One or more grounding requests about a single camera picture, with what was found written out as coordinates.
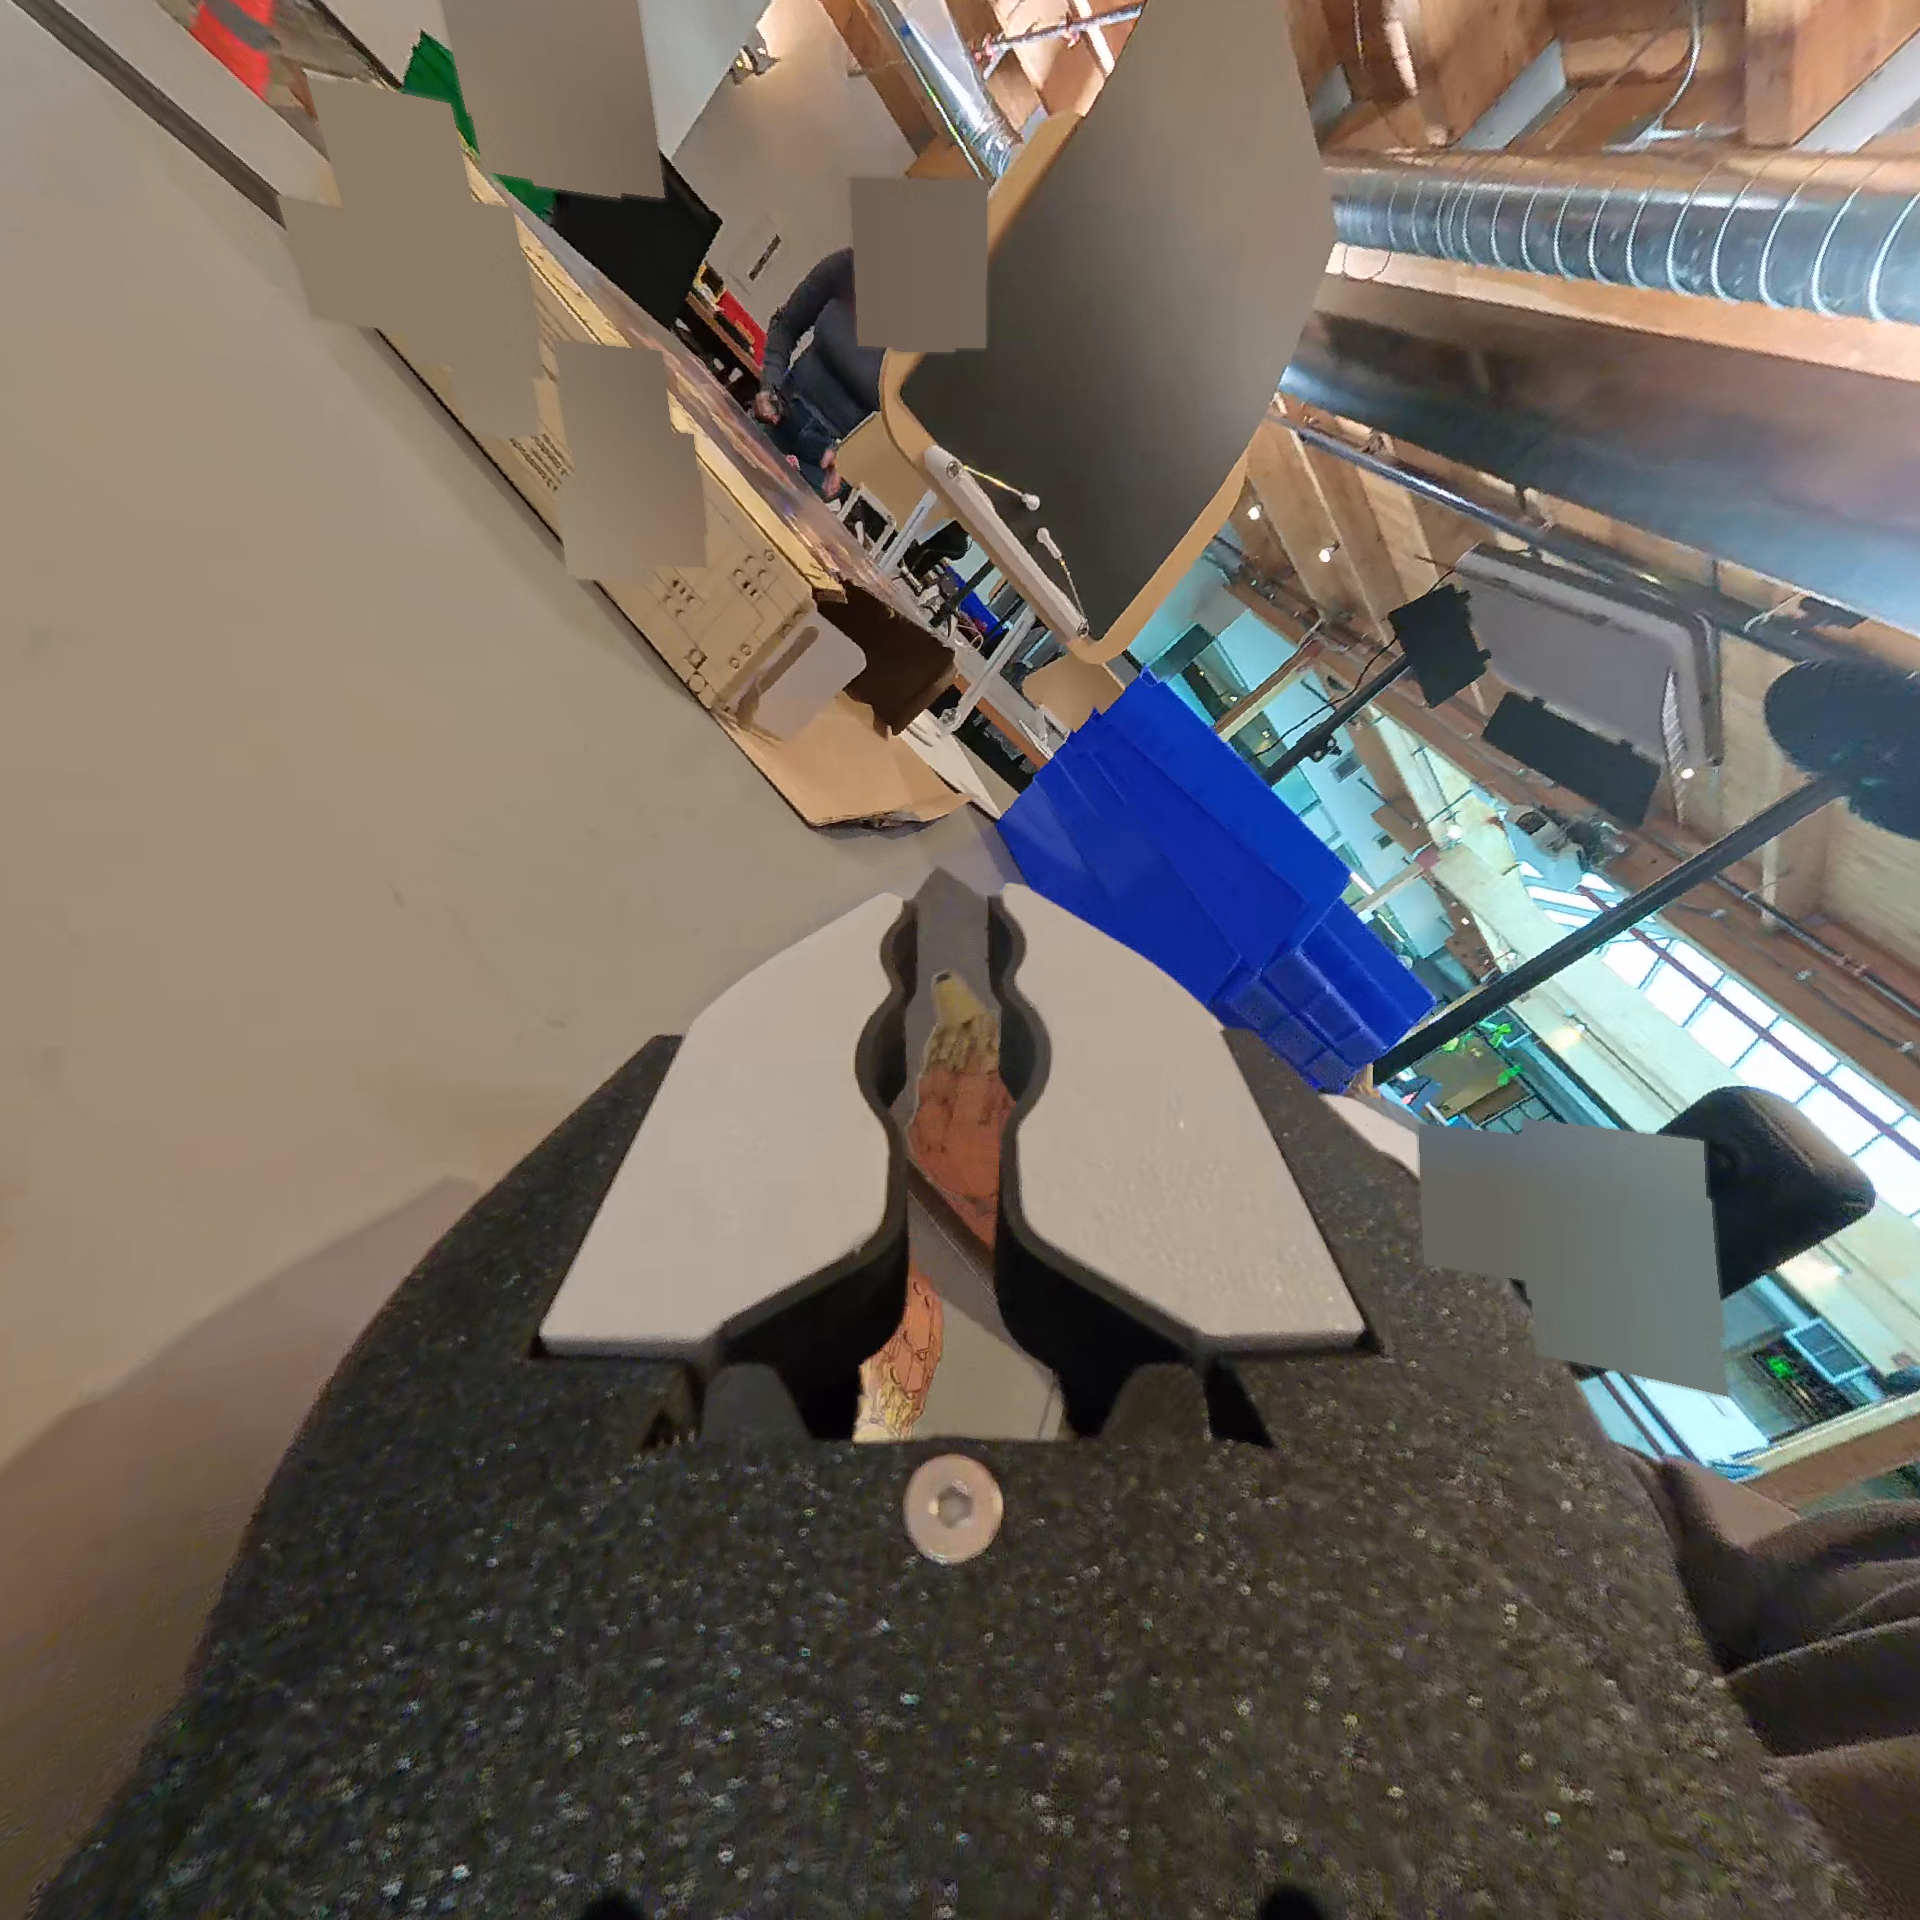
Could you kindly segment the grey instruction booklet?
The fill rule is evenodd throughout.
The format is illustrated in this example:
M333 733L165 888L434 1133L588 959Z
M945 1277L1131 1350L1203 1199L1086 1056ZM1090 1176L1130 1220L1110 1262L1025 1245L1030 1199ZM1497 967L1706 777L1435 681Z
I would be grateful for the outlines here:
M1001 1136L1001 1005L990 980L990 902L945 869L915 895L916 989L906 1010L902 1319L861 1365L860 1445L1052 1439L1065 1431L1056 1375L1004 1326L994 1288Z

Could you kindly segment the black panel with wooden rim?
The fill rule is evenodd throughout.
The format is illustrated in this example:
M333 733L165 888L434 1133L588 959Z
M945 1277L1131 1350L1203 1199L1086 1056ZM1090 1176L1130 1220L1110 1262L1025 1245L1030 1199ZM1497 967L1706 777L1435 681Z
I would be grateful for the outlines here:
M925 492L932 493L931 480L923 472L921 455L928 444L947 444L937 440L918 421L906 401L906 381L908 376L921 366L923 353L918 351L901 351L889 350L882 357L880 368L880 424L884 439L897 450L897 457L908 463L908 469L925 484ZM1242 484L1249 472L1250 450L1243 447L1240 460L1225 471L1216 492L1208 497L1204 508L1194 516L1189 528L1177 536L1172 548L1165 557L1156 564L1156 568L1147 575L1147 582L1139 589L1139 594L1130 600L1126 609L1123 609L1116 621L1104 629L1096 631L1090 624L1092 641L1090 647L1065 645L1067 652L1090 664L1109 664L1126 652L1126 647L1139 637L1146 621L1152 616L1156 605L1162 604L1163 594L1187 574L1189 564L1194 564L1209 540L1214 536L1216 528L1232 513ZM1020 487L1005 476L990 472L980 469L980 463L970 463L970 469L978 472L978 477L990 487L993 500L997 509L1025 534L1028 546L1038 550L1038 557L1052 572L1052 575L1067 585L1081 605L1081 594L1069 580L1069 567L1064 557L1064 548L1048 534L1040 534L1044 518L1044 500L1042 493L1033 487ZM947 508L937 493L932 493L936 508Z

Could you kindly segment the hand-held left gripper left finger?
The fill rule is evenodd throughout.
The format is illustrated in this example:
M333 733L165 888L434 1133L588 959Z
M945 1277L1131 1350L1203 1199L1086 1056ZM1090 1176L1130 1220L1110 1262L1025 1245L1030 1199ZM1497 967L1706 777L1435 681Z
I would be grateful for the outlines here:
M540 1326L550 1358L857 1368L906 1311L916 908L873 895L672 1050Z

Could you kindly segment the cardboard toy box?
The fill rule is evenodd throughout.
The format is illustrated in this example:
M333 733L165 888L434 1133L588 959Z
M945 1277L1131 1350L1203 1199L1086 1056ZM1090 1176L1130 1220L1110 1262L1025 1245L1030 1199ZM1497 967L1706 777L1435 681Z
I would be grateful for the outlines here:
M963 749L923 752L913 733L886 730L850 687L838 687L792 737L745 720L737 697L741 676L757 674L804 629L850 612L857 591L901 616L913 616L910 604L669 326L493 185L472 153L464 168L476 200L507 208L520 226L542 334L537 432L531 439L480 432L450 374L389 336L402 362L556 534L569 477L556 350L621 345L659 357L669 421L702 461L708 564L616 582L606 586L612 605L808 824L931 824L966 802L990 808Z

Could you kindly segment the green storage bin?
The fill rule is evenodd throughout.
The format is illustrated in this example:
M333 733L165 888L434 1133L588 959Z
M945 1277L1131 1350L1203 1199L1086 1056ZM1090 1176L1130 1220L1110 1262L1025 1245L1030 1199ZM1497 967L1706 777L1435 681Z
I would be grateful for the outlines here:
M453 113L454 128L460 130L468 154L473 159L480 159L473 120L468 116L458 76L458 64L453 62L450 47L441 39L436 39L430 32L421 32L417 37L417 42L411 47L411 55L406 57L406 66L401 77L401 90L414 97L444 102ZM488 176L493 181L493 185L510 191L521 205L525 205L540 221L554 221L554 190L520 176L502 176L493 170L488 170Z

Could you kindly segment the blue plastic bin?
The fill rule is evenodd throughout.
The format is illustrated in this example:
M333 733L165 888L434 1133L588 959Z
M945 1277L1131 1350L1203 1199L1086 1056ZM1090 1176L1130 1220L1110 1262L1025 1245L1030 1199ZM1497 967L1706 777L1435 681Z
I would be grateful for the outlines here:
M1342 1090L1435 997L1347 904L1349 865L1172 687L1137 678L1000 817L1025 882L1214 1018Z

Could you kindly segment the red plastic object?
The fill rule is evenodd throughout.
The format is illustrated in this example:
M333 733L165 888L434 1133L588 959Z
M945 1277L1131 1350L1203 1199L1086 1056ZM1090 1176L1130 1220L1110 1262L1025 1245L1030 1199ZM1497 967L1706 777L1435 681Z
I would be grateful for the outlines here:
M230 71L258 100L272 96L272 64L281 49L277 2L197 2L192 39Z

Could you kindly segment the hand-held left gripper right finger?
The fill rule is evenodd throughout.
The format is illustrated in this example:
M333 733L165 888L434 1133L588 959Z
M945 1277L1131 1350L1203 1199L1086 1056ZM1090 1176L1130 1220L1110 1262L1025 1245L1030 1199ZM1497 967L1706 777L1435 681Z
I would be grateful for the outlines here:
M1025 882L993 900L1001 1250L1196 1360L1349 1353L1362 1311L1228 1033Z

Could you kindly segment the silver ventilation duct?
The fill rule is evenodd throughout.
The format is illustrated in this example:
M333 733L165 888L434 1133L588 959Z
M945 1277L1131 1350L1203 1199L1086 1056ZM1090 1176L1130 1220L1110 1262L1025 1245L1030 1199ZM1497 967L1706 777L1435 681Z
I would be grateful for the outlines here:
M925 166L948 157L1000 178L1022 145L1027 106L1008 109L993 90L1000 55L988 5L860 2L861 49L856 69L894 116Z
M1917 324L1912 159L1360 154L1325 166L1336 238L1484 272Z

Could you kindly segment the black floor lamp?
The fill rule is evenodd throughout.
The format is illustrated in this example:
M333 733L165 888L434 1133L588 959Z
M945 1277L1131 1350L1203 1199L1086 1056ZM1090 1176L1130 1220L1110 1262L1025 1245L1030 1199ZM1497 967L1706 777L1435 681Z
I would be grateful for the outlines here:
M1901 838L1917 836L1913 671L1872 661L1797 662L1766 687L1762 717L1776 749L1804 777L1798 785L1552 945L1441 1007L1377 1058L1377 1078L1394 1078L1461 1040L1481 1018L1541 989L1613 937L1656 919L1832 805L1844 805L1859 817Z

